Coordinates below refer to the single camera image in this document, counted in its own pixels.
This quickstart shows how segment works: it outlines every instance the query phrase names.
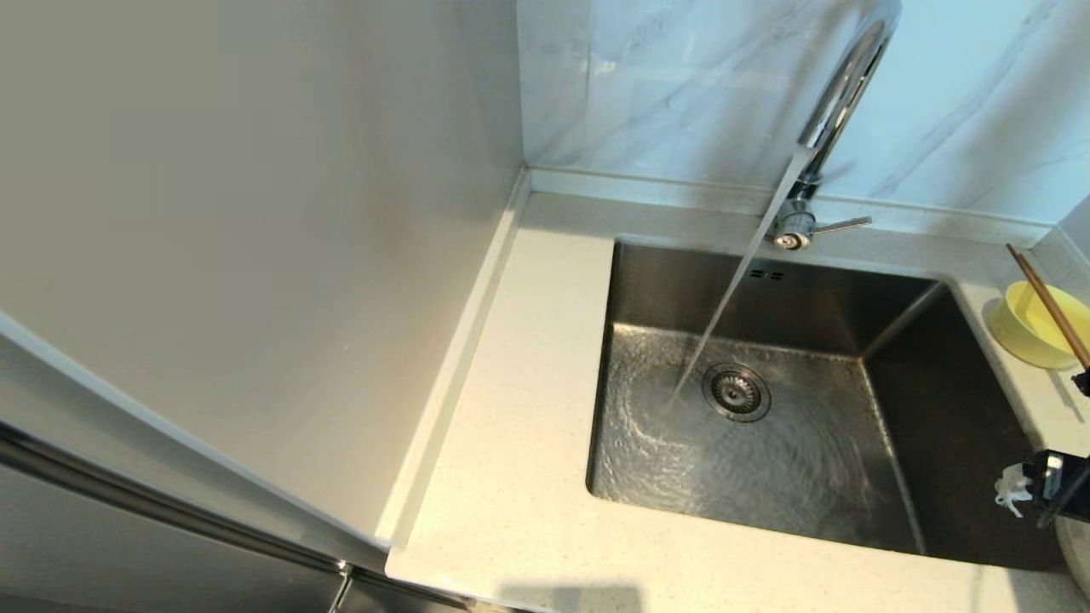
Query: white countertop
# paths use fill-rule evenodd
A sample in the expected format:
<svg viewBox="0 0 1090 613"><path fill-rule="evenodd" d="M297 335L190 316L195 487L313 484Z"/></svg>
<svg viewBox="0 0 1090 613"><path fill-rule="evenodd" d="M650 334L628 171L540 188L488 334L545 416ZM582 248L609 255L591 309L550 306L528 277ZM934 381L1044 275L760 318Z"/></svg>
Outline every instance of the white countertop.
<svg viewBox="0 0 1090 613"><path fill-rule="evenodd" d="M1066 576L822 541L590 494L614 240L737 253L755 226L747 216L534 194L412 534L390 553L387 573L572 613L1090 611ZM1031 440L1090 452L1090 401L1066 377L1007 354L983 328L981 313L1019 278L1002 245L860 229L821 237L787 257L948 281Z"/></svg>

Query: drain strainer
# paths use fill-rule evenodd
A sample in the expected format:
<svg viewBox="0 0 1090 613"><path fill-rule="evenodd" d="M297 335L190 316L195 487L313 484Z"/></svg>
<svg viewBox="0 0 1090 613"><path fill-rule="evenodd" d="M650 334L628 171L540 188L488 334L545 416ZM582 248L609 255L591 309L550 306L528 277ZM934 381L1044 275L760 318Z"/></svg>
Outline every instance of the drain strainer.
<svg viewBox="0 0 1090 613"><path fill-rule="evenodd" d="M768 413L768 386L749 366L716 364L704 373L704 398L720 416L735 421L756 421Z"/></svg>

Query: running water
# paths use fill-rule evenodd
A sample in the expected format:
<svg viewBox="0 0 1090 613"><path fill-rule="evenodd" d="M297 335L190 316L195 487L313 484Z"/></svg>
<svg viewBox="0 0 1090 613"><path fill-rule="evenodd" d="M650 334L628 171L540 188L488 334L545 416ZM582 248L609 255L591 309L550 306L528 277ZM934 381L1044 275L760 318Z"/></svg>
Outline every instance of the running water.
<svg viewBox="0 0 1090 613"><path fill-rule="evenodd" d="M746 248L746 254L742 255L742 261L738 264L738 269L735 271L735 276L730 279L730 285L727 286L727 291L723 292L723 299L719 300L719 305L715 309L715 314L712 315L712 321L707 323L707 328L704 329L704 335L700 337L700 342L697 345L697 350L692 352L692 357L689 358L689 362L685 366L685 372L681 373L681 378L678 380L677 385L674 386L674 392L670 394L670 399L666 404L666 409L669 410L674 406L674 401L678 397L678 393L681 392L681 386L685 382L689 380L689 375L692 374L692 369L697 366L697 360L700 359L700 353L704 350L704 345L707 344L708 337L712 336L712 330L715 329L715 325L719 323L719 317L723 316L723 310L727 308L727 302L730 301L730 296L734 295L735 289L738 288L738 284L741 283L742 277L746 276L746 271L749 269L750 262L753 261L753 255L756 253L756 249L761 247L761 241L764 239L765 232L768 231L768 226L772 226L772 220L776 218L776 213L779 212L779 207L784 205L784 201L787 200L787 193L795 185L796 179L802 172L802 169L810 164L810 159L818 153L818 149L808 147L806 145L799 145L795 151L795 155L791 156L790 164L787 165L787 170L784 171L784 178L779 181L779 187L776 188L776 193L772 196L772 202L768 204L768 211L765 212L764 217L761 219L761 225L756 228L756 233L750 239L749 247Z"/></svg>

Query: chrome faucet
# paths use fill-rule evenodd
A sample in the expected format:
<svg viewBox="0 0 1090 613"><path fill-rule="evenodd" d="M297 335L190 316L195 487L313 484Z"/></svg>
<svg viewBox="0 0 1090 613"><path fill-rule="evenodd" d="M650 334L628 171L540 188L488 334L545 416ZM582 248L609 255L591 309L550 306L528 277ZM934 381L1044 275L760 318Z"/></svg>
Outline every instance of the chrome faucet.
<svg viewBox="0 0 1090 613"><path fill-rule="evenodd" d="M848 123L851 111L859 104L863 89L874 75L874 70L897 27L899 15L899 0L879 0L877 5L860 24L851 44L840 57L833 77L829 79L825 92L818 100L818 106L799 136L800 145L816 152L810 164L799 173L795 185L787 194L787 201L776 215L768 238L777 245L789 251L798 251L810 247L810 240L814 235L871 223L870 217L859 217L828 226L818 226L818 220L810 211L810 199L821 184L821 169L825 160Z"/></svg>

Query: sink basin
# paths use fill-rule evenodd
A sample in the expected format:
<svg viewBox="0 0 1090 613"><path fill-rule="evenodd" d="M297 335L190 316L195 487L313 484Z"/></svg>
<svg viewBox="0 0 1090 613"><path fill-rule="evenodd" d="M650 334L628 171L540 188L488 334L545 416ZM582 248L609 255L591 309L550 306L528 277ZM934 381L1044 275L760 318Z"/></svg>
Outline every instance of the sink basin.
<svg viewBox="0 0 1090 613"><path fill-rule="evenodd" d="M1032 447L949 289L617 243L588 468L598 497L857 545L1059 570L993 502Z"/></svg>

